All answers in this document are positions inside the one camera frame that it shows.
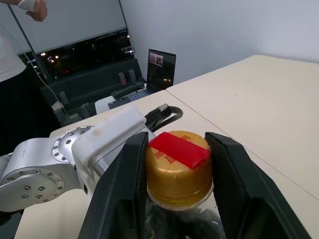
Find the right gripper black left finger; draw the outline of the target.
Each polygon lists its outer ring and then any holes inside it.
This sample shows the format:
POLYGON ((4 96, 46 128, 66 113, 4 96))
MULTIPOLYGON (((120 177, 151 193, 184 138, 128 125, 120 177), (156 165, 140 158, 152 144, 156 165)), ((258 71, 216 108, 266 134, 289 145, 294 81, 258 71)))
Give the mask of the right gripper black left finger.
POLYGON ((147 132, 128 138, 100 177, 78 239, 143 239, 147 132))

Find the white roller blind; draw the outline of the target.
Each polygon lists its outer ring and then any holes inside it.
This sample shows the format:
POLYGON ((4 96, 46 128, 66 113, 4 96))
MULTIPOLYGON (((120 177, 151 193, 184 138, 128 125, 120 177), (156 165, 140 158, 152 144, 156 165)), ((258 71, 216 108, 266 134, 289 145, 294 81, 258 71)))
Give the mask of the white roller blind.
POLYGON ((48 16, 43 22, 0 3, 0 35, 17 54, 39 53, 126 28, 119 0, 45 1, 48 16))

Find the person's bare hand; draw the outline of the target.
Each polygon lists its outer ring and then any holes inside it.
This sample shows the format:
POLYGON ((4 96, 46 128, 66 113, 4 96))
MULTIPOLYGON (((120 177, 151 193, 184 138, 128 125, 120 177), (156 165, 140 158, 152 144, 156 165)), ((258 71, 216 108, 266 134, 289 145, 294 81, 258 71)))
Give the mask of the person's bare hand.
POLYGON ((46 2, 44 0, 36 0, 34 11, 27 11, 26 14, 35 21, 44 21, 48 15, 46 2))

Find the open black hard case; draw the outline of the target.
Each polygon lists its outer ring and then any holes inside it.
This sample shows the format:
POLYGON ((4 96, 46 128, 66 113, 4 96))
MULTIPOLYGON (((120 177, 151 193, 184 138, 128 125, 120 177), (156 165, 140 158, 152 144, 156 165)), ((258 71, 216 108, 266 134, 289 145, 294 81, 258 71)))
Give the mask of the open black hard case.
POLYGON ((85 119, 96 114, 96 101, 138 81, 144 82, 145 79, 137 59, 132 58, 64 77, 48 87, 41 87, 40 90, 49 105, 53 105, 58 99, 67 113, 78 114, 85 119))

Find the person in white shirt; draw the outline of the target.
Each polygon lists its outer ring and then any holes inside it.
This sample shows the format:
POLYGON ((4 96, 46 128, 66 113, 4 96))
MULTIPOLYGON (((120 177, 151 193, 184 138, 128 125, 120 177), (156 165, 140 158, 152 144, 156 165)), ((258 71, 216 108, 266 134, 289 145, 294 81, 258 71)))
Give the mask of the person in white shirt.
POLYGON ((48 137, 58 128, 60 123, 41 93, 39 79, 28 74, 11 43, 0 35, 0 156, 25 140, 48 137))

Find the white handheld controller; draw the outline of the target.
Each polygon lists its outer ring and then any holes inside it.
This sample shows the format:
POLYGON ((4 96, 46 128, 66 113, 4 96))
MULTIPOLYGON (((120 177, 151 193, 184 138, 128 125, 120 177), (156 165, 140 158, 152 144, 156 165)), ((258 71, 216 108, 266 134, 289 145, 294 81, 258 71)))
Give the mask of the white handheld controller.
POLYGON ((18 7, 26 11, 34 11, 36 0, 21 0, 18 7))

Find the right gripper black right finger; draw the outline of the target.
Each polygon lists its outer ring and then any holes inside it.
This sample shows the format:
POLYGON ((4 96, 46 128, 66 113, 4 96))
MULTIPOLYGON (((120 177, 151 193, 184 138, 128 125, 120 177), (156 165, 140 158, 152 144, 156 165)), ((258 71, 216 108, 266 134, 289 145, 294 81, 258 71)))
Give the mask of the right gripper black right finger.
POLYGON ((311 239, 275 182, 233 139, 206 132, 213 194, 227 239, 311 239))

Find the open black laptop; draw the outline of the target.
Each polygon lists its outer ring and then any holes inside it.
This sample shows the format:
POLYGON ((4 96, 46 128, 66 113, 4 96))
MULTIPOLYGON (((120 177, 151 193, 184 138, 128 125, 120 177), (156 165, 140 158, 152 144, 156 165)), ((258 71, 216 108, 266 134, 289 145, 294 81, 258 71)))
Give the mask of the open black laptop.
POLYGON ((146 89, 137 92, 138 98, 166 90, 174 82, 176 55, 149 49, 146 89))

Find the clear bottle with gold cap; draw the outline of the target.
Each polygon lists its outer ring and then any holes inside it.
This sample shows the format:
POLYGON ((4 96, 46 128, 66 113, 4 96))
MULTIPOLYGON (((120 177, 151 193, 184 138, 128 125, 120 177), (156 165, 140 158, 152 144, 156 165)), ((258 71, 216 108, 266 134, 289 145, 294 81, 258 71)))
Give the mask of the clear bottle with gold cap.
POLYGON ((208 142, 189 131, 163 132, 150 141, 145 239, 226 239, 210 153, 208 142))

